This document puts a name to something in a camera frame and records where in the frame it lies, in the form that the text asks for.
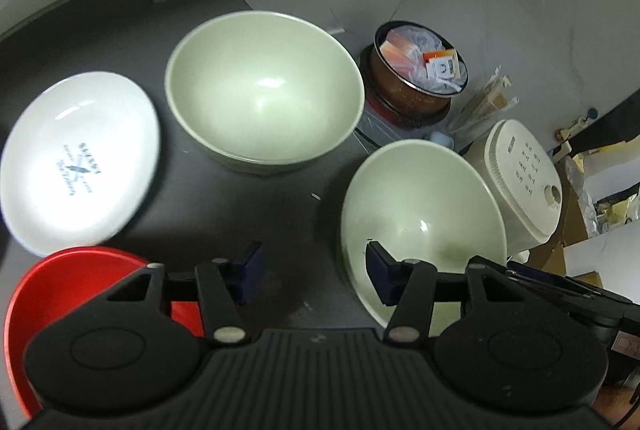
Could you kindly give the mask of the copper pot with packets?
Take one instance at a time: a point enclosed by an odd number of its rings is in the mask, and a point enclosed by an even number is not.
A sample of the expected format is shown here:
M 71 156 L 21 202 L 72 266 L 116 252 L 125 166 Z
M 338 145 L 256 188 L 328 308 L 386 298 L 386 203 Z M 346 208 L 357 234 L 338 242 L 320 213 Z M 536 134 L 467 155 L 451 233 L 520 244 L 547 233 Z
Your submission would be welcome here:
M 367 102 L 405 130 L 444 119 L 469 82 L 458 50 L 440 34 L 410 21 L 379 26 L 373 43 L 361 53 L 360 70 Z

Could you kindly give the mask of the white electric kettle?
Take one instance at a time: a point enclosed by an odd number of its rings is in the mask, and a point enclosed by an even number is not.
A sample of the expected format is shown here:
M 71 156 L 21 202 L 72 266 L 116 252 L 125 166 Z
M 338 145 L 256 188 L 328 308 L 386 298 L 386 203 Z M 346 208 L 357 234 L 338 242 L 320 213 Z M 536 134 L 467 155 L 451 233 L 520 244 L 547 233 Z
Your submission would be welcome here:
M 561 179 L 537 138 L 516 120 L 500 120 L 472 142 L 464 159 L 480 173 L 502 216 L 510 257 L 546 243 L 562 210 Z

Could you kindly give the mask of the red and black bowl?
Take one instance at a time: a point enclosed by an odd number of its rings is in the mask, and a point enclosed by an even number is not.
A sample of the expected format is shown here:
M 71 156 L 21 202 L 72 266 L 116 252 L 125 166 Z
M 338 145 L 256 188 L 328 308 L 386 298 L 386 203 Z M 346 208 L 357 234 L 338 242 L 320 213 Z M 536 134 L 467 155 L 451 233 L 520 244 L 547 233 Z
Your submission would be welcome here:
M 195 307 L 172 298 L 166 266 L 106 248 L 47 257 L 14 293 L 8 349 L 32 413 L 127 417 L 179 396 L 201 375 Z

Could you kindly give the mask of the cream bowl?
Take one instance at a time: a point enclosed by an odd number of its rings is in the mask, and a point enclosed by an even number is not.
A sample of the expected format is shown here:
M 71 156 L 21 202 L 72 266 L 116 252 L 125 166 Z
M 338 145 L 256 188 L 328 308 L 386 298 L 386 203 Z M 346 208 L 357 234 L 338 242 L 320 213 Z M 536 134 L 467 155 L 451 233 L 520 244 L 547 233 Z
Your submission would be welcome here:
M 421 260 L 461 273 L 479 255 L 506 264 L 506 229 L 480 174 L 454 151 L 406 139 L 362 162 L 342 208 L 346 274 L 363 307 L 386 326 L 393 308 L 378 298 L 366 270 L 366 247 L 379 242 L 397 261 Z
M 245 173 L 297 169 L 344 143 L 364 88 L 348 50 L 306 20 L 246 10 L 208 20 L 166 64 L 169 109 L 213 159 Z

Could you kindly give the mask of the white deep plate with logo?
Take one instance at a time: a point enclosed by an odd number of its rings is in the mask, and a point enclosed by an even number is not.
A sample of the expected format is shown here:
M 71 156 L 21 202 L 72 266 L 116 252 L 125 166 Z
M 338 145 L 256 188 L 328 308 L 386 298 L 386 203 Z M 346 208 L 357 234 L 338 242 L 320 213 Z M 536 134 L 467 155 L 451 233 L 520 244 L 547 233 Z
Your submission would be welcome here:
M 126 76 L 64 78 L 18 118 L 1 156 L 1 213 L 38 257 L 115 236 L 137 213 L 160 159 L 151 99 Z

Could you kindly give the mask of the small light blue cup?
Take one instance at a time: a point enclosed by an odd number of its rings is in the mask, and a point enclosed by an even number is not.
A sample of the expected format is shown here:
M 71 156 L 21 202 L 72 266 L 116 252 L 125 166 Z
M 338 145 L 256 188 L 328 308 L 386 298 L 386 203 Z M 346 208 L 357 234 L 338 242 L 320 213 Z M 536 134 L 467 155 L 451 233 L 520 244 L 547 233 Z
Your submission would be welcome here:
M 431 133 L 426 136 L 426 139 L 439 146 L 454 150 L 454 138 L 448 134 L 439 131 L 431 131 Z

